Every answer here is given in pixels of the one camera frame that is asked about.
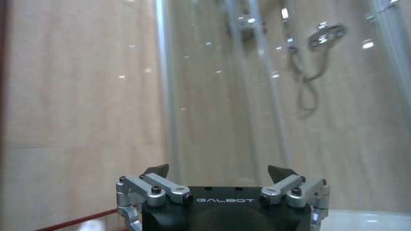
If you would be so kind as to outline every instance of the tiled wall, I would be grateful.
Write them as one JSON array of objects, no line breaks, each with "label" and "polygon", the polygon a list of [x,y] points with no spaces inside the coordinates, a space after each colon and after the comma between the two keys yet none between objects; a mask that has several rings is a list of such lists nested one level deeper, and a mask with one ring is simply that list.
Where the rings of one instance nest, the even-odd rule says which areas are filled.
[{"label": "tiled wall", "polygon": [[[332,208],[411,212],[409,203],[398,199],[411,193],[406,180],[411,134],[402,98],[382,52],[384,44],[377,39],[378,27],[362,17],[368,12],[366,2],[290,2],[290,26],[310,75],[317,70],[318,56],[308,51],[306,38],[316,25],[326,21],[342,23],[348,29],[330,49],[326,73],[314,81],[318,110],[301,120],[296,116],[297,85],[292,80],[284,35],[278,33],[282,31],[278,5],[266,1],[262,8],[270,28],[266,38],[280,74],[292,166],[306,176],[325,176],[332,190]],[[365,39],[370,39],[374,46],[362,50]]]},{"label": "tiled wall", "polygon": [[[182,180],[189,183],[230,185],[244,184],[240,179],[246,179],[250,185],[268,184],[265,165],[285,164],[274,132],[269,76],[252,39],[242,43],[249,104],[241,104],[238,98],[245,93],[237,86],[242,84],[238,72],[242,69],[237,54],[229,50],[233,39],[226,34],[226,20],[217,2],[186,1],[174,4],[170,11],[176,15],[173,23],[178,25],[172,30],[178,41],[172,51],[178,63],[174,87],[181,103],[176,106],[181,129],[178,167],[184,171]],[[409,204],[397,199],[411,192],[411,184],[397,186],[398,182],[406,182],[411,173],[404,99],[378,40],[378,27],[364,19],[368,4],[357,0],[293,0],[290,3],[292,31],[310,75],[317,71],[321,57],[308,51],[306,38],[317,24],[342,23],[348,30],[329,50],[326,73],[313,83],[318,109],[309,118],[300,119],[278,1],[258,1],[269,53],[278,70],[274,82],[280,89],[290,166],[306,177],[328,179],[330,208],[411,212]],[[366,39],[374,46],[364,50],[361,44]],[[244,129],[245,118],[233,113],[236,110],[245,113],[246,107],[252,112],[252,141],[241,140],[244,134],[229,130],[250,132]],[[256,155],[246,154],[250,142]],[[230,147],[245,151],[232,152]]]},{"label": "tiled wall", "polygon": [[1,230],[114,208],[114,181],[162,164],[150,0],[10,1]]}]

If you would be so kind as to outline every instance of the glass panel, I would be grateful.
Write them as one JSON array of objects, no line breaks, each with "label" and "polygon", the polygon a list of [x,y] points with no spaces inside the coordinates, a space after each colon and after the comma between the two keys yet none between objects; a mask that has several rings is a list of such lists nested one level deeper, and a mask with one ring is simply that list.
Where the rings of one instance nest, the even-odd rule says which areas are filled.
[{"label": "glass panel", "polygon": [[397,6],[385,1],[378,12],[381,2],[376,8],[364,0],[249,2],[278,73],[292,169],[325,176],[330,208],[411,212],[398,200],[411,192],[400,184],[411,164],[411,89]]},{"label": "glass panel", "polygon": [[261,185],[276,164],[325,176],[333,209],[411,212],[398,200],[411,193],[406,5],[185,0],[166,8],[184,183]]},{"label": "glass panel", "polygon": [[254,19],[245,1],[228,6],[164,1],[174,168],[190,185],[260,185],[269,182],[266,163],[284,163]]}]

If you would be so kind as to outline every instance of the metal joint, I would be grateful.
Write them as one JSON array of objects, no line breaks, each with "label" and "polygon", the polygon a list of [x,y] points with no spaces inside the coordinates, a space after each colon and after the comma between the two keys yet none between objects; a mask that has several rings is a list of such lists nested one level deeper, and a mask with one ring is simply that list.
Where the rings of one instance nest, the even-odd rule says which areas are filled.
[{"label": "metal joint", "polygon": [[192,201],[189,188],[185,185],[177,185],[154,173],[149,173],[144,177],[144,181],[152,186],[158,186],[164,189],[172,202],[186,205]]},{"label": "metal joint", "polygon": [[281,197],[293,188],[301,185],[302,178],[297,175],[290,175],[272,186],[261,188],[260,201],[264,205],[276,205],[281,201]]}]

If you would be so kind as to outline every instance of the shower hose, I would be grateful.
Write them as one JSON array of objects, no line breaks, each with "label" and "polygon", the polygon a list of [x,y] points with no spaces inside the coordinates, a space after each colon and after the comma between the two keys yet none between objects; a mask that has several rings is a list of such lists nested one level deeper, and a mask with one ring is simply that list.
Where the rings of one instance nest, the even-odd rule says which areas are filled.
[{"label": "shower hose", "polygon": [[[312,81],[316,80],[318,77],[321,77],[326,71],[329,44],[325,43],[320,47],[320,49],[321,50],[318,52],[321,53],[321,58],[320,58],[318,72],[312,76],[308,76],[306,72],[304,71],[297,49],[296,48],[290,49],[290,61],[297,72],[297,75],[294,76],[293,79],[297,82],[296,104],[300,112],[298,116],[301,119],[308,118],[314,113],[318,107],[318,93]],[[312,100],[313,100],[312,107],[308,107],[304,103],[304,97],[302,97],[304,88],[306,88],[306,91],[312,95]]]}]

